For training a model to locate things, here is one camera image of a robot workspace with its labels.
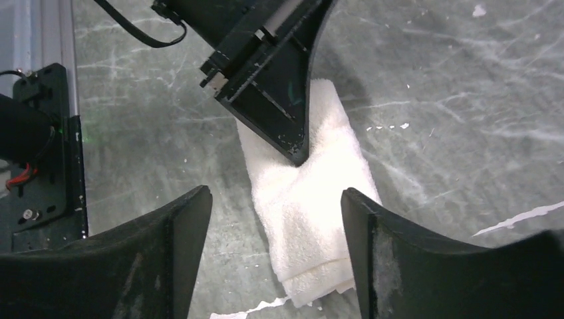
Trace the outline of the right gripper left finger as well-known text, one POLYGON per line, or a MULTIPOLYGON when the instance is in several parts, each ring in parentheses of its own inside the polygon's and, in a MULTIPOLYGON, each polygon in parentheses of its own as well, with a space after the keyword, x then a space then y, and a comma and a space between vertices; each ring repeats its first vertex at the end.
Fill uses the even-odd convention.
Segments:
POLYGON ((187 318, 213 197, 201 185, 61 248, 1 256, 2 318, 187 318))

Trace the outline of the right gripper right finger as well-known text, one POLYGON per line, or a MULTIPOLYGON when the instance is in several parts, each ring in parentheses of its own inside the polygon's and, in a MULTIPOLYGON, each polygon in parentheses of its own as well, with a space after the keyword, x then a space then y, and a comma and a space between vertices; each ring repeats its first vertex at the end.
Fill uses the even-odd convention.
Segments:
POLYGON ((341 209, 363 318, 562 318, 563 232, 485 248, 445 237, 360 191, 341 209))

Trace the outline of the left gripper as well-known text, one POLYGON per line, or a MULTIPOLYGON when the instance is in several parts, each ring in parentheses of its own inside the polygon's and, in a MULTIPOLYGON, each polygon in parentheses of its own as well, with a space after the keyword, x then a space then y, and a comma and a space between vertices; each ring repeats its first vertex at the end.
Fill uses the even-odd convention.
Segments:
POLYGON ((212 49, 202 87, 296 166, 309 157, 309 83, 334 1, 155 1, 212 49))

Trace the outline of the cream white towel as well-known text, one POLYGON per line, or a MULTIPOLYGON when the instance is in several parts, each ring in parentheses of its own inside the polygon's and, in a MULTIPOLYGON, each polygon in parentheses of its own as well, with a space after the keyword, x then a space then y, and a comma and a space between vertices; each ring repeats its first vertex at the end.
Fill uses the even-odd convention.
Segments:
POLYGON ((296 307, 354 287, 341 213, 353 187, 380 196, 360 143, 327 79, 310 85, 309 158, 295 167, 241 122, 237 131, 273 272, 296 307))

